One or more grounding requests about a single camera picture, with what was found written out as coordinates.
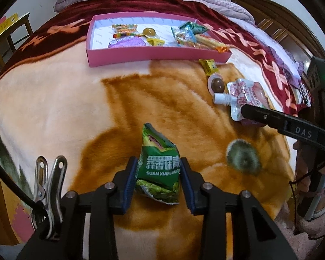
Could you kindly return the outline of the person's right hand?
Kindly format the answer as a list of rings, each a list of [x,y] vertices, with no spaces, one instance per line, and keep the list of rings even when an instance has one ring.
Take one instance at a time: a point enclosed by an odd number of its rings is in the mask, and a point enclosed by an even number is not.
[[[297,151],[296,156],[296,183],[297,189],[303,193],[311,193],[312,178],[316,178],[317,175],[325,176],[325,161],[314,167],[309,168],[308,163],[314,163],[316,160],[316,152],[313,150],[307,150],[300,141],[293,144],[293,149]],[[321,197],[325,197],[325,187],[320,192]]]

